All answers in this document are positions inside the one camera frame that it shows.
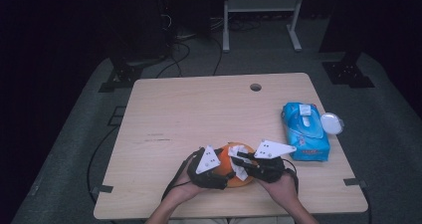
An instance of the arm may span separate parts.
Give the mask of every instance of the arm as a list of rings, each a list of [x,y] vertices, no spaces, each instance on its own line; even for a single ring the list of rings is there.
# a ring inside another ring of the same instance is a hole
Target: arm
[[[174,210],[183,202],[188,201],[195,197],[200,192],[207,189],[198,187],[190,182],[189,175],[186,168],[180,174],[174,187],[168,192],[167,196],[161,201],[158,207],[154,210],[151,216],[146,221],[146,224],[165,224],[170,219]]]
[[[273,200],[283,207],[298,224],[317,224],[311,213],[302,205],[298,198],[294,179],[290,174],[284,173],[273,183],[258,180],[268,191]]]

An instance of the white shelf frame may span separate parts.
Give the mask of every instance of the white shelf frame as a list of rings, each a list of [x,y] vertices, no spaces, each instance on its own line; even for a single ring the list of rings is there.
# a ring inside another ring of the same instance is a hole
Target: white shelf frame
[[[224,0],[223,52],[230,52],[229,13],[230,12],[278,12],[293,11],[292,23],[287,25],[289,36],[296,52],[302,50],[296,35],[296,25],[303,0]]]

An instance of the black bracket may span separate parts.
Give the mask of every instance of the black bracket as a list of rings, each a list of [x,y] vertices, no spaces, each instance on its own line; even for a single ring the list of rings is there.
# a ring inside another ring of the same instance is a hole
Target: black bracket
[[[143,69],[127,66],[127,69],[117,70],[114,68],[107,81],[102,83],[99,93],[112,93],[114,89],[132,88],[136,80],[140,78]]]
[[[349,85],[351,88],[374,88],[369,77],[356,65],[359,53],[347,52],[339,62],[323,62],[326,73],[335,85]]]

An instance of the floor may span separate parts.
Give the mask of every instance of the floor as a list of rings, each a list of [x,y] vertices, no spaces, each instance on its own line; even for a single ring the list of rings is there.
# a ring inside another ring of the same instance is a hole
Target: floor
[[[173,46],[172,58],[144,69],[140,79],[307,73],[326,111],[345,122],[338,136],[355,176],[367,184],[371,210],[356,214],[316,214],[320,223],[419,223],[422,221],[422,121],[388,80],[382,66],[362,54],[357,62],[374,88],[333,85],[321,63],[343,54],[318,52],[327,19],[301,19],[303,50],[295,52],[287,19],[251,23],[256,29],[231,32],[230,53],[221,53],[221,31]],[[188,36],[184,30],[180,36]],[[112,71],[98,64],[57,138],[13,223],[104,223],[93,215],[94,187],[102,184],[119,118],[130,88],[100,93]],[[141,223],[114,220],[113,223]]]

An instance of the dark background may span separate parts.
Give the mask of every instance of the dark background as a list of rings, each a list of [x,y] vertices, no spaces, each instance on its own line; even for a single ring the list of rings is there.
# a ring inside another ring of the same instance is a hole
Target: dark background
[[[404,98],[422,115],[421,1],[304,0],[301,16],[320,19],[332,14],[320,50],[338,52],[357,47],[369,54],[384,67]],[[150,29],[157,29],[161,20],[156,17],[145,20],[142,16],[169,9],[175,22],[206,33],[204,23],[208,17],[221,16],[223,9],[223,0],[160,0],[156,3],[151,0],[150,3],[138,7],[140,20],[128,19],[139,23],[137,27],[143,30],[131,27],[126,30],[129,33],[121,34],[121,39],[109,25],[116,22],[116,18],[110,15],[106,20],[104,13],[117,14],[117,17],[124,14],[126,19],[130,18],[136,10],[128,9],[132,4],[122,0],[105,0],[105,3],[101,0],[0,0],[2,223],[13,218],[85,83],[97,65],[110,56],[110,51],[126,51],[127,47],[122,48],[125,43],[135,50],[143,46],[142,51],[145,51],[148,49],[145,43],[151,44],[153,38],[158,37],[162,42],[155,46],[163,50],[149,56],[165,55],[168,37],[158,33],[154,37],[145,35],[150,34]],[[151,26],[146,21],[158,25]],[[115,24],[117,31],[119,25],[127,28],[124,25],[130,23]],[[132,37],[143,40],[130,40]]]

